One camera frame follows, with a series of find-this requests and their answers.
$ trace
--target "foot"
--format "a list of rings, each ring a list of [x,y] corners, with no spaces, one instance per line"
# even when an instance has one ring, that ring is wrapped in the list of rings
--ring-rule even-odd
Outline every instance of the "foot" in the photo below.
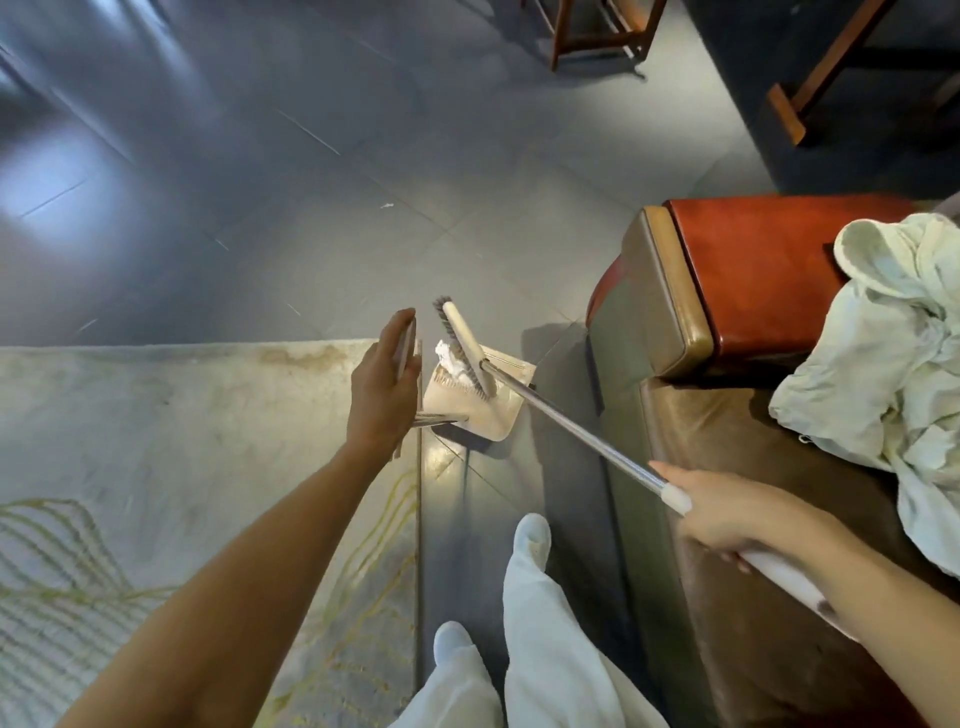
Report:
[[[528,513],[516,525],[514,553],[529,553],[541,571],[550,555],[550,524],[539,513]]]
[[[433,636],[433,661],[439,667],[458,649],[472,644],[473,640],[463,624],[459,621],[444,622]]]

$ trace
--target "brown leather sofa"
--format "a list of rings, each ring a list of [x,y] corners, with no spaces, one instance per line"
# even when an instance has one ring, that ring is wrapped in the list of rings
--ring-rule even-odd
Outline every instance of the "brown leather sofa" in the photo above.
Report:
[[[589,339],[603,433],[618,448],[784,488],[960,601],[960,583],[904,536],[888,473],[801,442],[767,412],[844,282],[836,233],[912,211],[880,195],[646,207],[594,292]],[[676,517],[613,469],[611,487],[636,622],[674,728],[923,725],[861,645],[679,539]]]

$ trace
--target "metal pole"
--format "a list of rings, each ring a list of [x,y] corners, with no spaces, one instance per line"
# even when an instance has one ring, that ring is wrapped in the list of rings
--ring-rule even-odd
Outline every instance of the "metal pole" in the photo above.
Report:
[[[575,438],[580,440],[580,442],[582,442],[588,448],[593,449],[595,452],[597,452],[597,454],[610,460],[610,462],[612,462],[617,468],[629,475],[641,485],[645,486],[657,495],[660,495],[660,493],[666,487],[667,482],[659,475],[647,470],[641,465],[638,465],[638,463],[635,463],[606,440],[597,437],[589,430],[577,425],[575,422],[573,422],[573,420],[568,418],[563,412],[557,409],[557,407],[545,400],[526,384],[508,375],[495,364],[491,364],[489,359],[484,359],[480,363],[480,366],[502,381],[510,389],[514,390],[525,400],[530,402],[540,412],[549,417],[551,420],[557,423],[557,425],[561,426]]]

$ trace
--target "leg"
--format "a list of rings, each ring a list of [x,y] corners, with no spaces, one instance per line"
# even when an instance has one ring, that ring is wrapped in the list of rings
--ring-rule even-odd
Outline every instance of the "leg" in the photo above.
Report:
[[[437,668],[393,728],[503,728],[500,698],[467,630],[447,622],[433,652]]]
[[[570,12],[573,10],[573,0],[560,0],[560,9],[557,10],[557,27],[553,30],[553,56],[550,58],[550,70],[557,70],[560,54],[564,50],[567,26],[570,24]]]
[[[546,519],[525,516],[503,584],[510,724],[666,728],[660,713],[580,629],[563,590],[543,572],[549,551]]]

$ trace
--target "beige rug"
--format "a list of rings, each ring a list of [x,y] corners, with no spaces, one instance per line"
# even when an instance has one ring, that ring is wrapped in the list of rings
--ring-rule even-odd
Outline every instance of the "beige rug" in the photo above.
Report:
[[[343,442],[369,341],[0,349],[0,726],[52,726],[136,626]],[[350,524],[259,726],[415,687],[420,442]]]

